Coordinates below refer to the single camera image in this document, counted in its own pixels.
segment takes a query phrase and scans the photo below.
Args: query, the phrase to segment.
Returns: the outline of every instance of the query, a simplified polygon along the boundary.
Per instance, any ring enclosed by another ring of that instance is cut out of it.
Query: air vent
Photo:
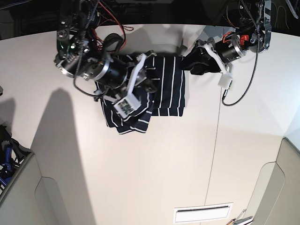
[[[230,215],[233,203],[200,207],[175,208],[173,223],[195,223],[226,219]]]

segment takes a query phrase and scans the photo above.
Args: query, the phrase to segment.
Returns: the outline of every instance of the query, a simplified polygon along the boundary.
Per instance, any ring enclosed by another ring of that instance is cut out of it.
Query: navy striped cloth
[[[122,61],[132,61],[130,56],[120,56]],[[117,128],[120,135],[132,131],[146,133],[151,116],[182,116],[185,107],[185,76],[180,69],[182,57],[157,56],[146,60],[147,76],[157,87],[157,92],[147,93],[142,88],[135,88],[134,95],[141,99],[140,108],[132,112],[126,119],[121,118],[112,102],[101,99],[101,106],[106,124]]]

